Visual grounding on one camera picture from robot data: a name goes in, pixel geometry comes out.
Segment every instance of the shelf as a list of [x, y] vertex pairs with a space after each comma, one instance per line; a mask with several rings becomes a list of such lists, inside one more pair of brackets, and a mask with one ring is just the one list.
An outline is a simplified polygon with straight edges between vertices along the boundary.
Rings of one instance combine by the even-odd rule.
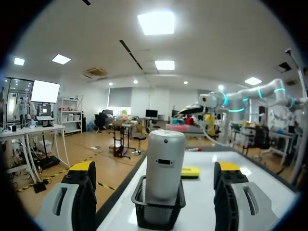
[[72, 132], [78, 132], [78, 131], [81, 131], [81, 129], [72, 129], [72, 130], [67, 130], [64, 132], [64, 134], [67, 134], [67, 133], [72, 133]]
[[65, 124], [65, 123], [74, 123], [74, 122], [75, 122], [75, 123], [76, 123], [76, 122], [80, 123], [81, 120], [63, 121], [62, 123]]
[[70, 100], [70, 99], [59, 99], [60, 101], [70, 101], [70, 102], [79, 102], [80, 100]]
[[58, 111], [58, 113], [81, 113], [81, 111]]

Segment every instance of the red object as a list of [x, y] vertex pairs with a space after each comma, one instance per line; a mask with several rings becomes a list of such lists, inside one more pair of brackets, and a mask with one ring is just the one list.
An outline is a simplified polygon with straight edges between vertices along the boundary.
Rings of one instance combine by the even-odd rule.
[[166, 124], [166, 129], [172, 131], [187, 131], [188, 127], [187, 125], [181, 124]]

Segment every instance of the white shelving unit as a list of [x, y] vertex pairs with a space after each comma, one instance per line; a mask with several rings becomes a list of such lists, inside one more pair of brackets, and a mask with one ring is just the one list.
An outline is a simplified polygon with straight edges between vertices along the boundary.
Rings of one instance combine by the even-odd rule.
[[[70, 99], [69, 97], [58, 98], [58, 123], [65, 126], [64, 134], [73, 132], [82, 133], [82, 99], [79, 95], [77, 99]], [[68, 114], [79, 115], [79, 120], [63, 121], [63, 116]]]

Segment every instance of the bar stool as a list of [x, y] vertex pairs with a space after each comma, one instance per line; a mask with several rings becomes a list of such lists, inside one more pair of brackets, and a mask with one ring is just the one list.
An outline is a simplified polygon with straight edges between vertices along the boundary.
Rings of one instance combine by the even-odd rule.
[[144, 136], [144, 135], [133, 135], [133, 139], [138, 141], [138, 150], [133, 151], [132, 154], [133, 155], [144, 154], [145, 152], [140, 150], [140, 144], [141, 144], [141, 141], [146, 139], [146, 136]]

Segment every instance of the yellow sponge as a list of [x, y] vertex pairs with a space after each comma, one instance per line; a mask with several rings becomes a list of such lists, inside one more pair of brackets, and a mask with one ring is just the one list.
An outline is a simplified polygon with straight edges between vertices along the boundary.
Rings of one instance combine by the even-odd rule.
[[196, 179], [199, 178], [200, 170], [197, 167], [183, 167], [181, 179]]

